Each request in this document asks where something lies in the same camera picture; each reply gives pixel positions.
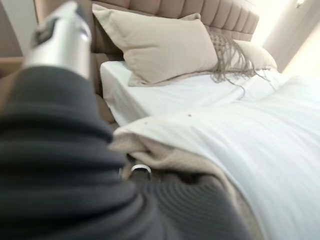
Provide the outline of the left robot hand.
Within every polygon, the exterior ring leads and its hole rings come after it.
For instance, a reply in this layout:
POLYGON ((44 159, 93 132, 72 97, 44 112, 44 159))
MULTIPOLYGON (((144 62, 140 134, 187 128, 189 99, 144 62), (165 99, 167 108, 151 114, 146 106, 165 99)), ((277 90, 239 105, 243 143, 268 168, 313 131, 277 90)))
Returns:
POLYGON ((67 1, 0 80, 3 240, 249 240, 216 183, 124 180, 91 82, 91 31, 67 1))

